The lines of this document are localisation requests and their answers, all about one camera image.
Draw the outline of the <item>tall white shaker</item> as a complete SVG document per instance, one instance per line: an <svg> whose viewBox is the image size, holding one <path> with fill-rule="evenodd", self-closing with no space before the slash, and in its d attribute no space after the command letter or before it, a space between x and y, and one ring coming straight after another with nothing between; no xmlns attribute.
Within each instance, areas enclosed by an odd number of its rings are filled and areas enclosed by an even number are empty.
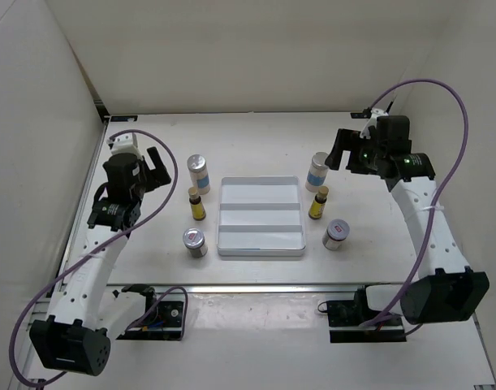
<svg viewBox="0 0 496 390"><path fill-rule="evenodd" d="M209 173L205 157L200 154L193 154L187 160L187 167L193 186L200 195L205 195L210 191Z"/></svg>
<svg viewBox="0 0 496 390"><path fill-rule="evenodd" d="M329 168L325 165L328 157L326 152L316 152L311 158L311 164L305 182L305 188L315 193L325 182Z"/></svg>

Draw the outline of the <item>small yellow bottle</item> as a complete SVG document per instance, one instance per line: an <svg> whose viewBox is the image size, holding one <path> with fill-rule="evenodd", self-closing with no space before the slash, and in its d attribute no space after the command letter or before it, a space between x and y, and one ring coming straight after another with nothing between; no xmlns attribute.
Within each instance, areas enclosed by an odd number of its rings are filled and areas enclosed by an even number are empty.
<svg viewBox="0 0 496 390"><path fill-rule="evenodd" d="M325 204L328 198L329 188L326 186L321 186L308 210L308 216L311 219L320 219L323 215Z"/></svg>
<svg viewBox="0 0 496 390"><path fill-rule="evenodd" d="M205 219L206 212L204 204L202 203L201 195L199 194L197 188L191 187L188 189L188 200L191 207L192 217L196 221Z"/></svg>

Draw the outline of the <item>dark spice jar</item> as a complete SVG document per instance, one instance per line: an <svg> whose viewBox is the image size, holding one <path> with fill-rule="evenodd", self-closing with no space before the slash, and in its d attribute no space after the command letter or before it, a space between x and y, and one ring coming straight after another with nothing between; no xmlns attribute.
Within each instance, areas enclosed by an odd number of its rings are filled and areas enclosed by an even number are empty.
<svg viewBox="0 0 496 390"><path fill-rule="evenodd" d="M202 258L208 252L204 233L195 227L184 232L183 244L193 258Z"/></svg>
<svg viewBox="0 0 496 390"><path fill-rule="evenodd" d="M342 219L333 219L329 222L322 243L328 250L336 250L349 236L350 227Z"/></svg>

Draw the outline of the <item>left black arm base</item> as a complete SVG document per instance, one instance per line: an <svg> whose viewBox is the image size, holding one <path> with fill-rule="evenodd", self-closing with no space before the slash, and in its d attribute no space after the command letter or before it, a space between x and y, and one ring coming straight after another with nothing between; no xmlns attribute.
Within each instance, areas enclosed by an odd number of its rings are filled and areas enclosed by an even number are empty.
<svg viewBox="0 0 496 390"><path fill-rule="evenodd" d="M138 293L145 298L147 314L135 326L129 326L119 340L181 341L184 337L189 295L182 286L168 288L161 295L147 284L129 284L121 293Z"/></svg>

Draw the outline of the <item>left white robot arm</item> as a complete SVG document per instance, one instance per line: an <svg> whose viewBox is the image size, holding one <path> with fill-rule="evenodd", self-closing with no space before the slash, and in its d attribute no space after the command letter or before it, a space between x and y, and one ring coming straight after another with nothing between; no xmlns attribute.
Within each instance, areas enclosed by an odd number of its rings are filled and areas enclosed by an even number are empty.
<svg viewBox="0 0 496 390"><path fill-rule="evenodd" d="M150 147L150 168L135 149L113 152L104 162L107 181L93 200L80 265L45 320L32 323L29 336L47 369L98 376L117 334L98 311L116 260L141 220L144 195L168 185L171 177L157 148Z"/></svg>

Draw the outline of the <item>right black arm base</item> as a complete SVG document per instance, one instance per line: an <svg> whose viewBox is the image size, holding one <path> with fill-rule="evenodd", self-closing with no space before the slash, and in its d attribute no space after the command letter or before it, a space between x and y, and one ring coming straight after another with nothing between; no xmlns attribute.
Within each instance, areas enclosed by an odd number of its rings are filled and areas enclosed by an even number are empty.
<svg viewBox="0 0 496 390"><path fill-rule="evenodd" d="M366 292L358 288L350 299L330 299L317 306L319 314L326 314L331 344L372 344L406 342L405 329L400 317L388 314L385 319L370 327L360 325L375 317Z"/></svg>

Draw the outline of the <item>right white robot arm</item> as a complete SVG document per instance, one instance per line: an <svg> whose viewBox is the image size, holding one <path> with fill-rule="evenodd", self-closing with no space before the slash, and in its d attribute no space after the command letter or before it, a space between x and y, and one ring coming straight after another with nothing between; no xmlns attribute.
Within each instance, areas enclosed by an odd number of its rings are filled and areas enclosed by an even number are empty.
<svg viewBox="0 0 496 390"><path fill-rule="evenodd" d="M376 175L385 181L403 214L417 259L402 286L364 287L364 297L352 305L355 320L365 326L387 316L404 317L410 324L468 320L490 287L485 272L474 271L460 252L438 198L429 157L412 152L410 121L403 115L382 115L367 128L340 128L326 158L331 170L349 153L347 169Z"/></svg>

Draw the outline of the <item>right black corner label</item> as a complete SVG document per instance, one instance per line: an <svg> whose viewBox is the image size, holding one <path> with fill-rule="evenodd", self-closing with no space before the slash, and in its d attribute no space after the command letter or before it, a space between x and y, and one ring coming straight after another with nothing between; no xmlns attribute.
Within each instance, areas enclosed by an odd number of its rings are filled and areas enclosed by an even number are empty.
<svg viewBox="0 0 496 390"><path fill-rule="evenodd" d="M350 116L352 119L369 119L371 114L365 112L351 112Z"/></svg>

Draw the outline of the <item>black corner label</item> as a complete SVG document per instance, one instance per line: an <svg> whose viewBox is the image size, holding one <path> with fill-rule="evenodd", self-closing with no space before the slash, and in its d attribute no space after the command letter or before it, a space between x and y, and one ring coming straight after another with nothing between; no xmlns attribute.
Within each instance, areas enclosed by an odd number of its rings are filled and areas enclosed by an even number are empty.
<svg viewBox="0 0 496 390"><path fill-rule="evenodd" d="M110 117L111 123L132 123L138 120L137 115L112 115Z"/></svg>
<svg viewBox="0 0 496 390"><path fill-rule="evenodd" d="M371 114L365 112L351 112L350 116L352 119L369 119Z"/></svg>

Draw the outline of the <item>left black corner label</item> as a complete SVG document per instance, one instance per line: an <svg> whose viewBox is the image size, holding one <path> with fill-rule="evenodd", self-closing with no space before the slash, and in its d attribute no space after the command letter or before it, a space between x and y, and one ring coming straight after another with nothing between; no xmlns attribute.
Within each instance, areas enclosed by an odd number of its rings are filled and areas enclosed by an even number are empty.
<svg viewBox="0 0 496 390"><path fill-rule="evenodd" d="M112 115L110 117L111 123L132 123L138 120L137 115Z"/></svg>

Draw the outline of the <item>white divided tray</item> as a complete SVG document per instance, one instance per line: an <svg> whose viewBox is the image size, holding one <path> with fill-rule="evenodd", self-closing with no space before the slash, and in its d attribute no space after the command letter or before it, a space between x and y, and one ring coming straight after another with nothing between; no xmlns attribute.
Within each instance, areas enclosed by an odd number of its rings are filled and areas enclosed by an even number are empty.
<svg viewBox="0 0 496 390"><path fill-rule="evenodd" d="M217 250L226 257L294 258L306 248L300 181L293 175L221 182Z"/></svg>

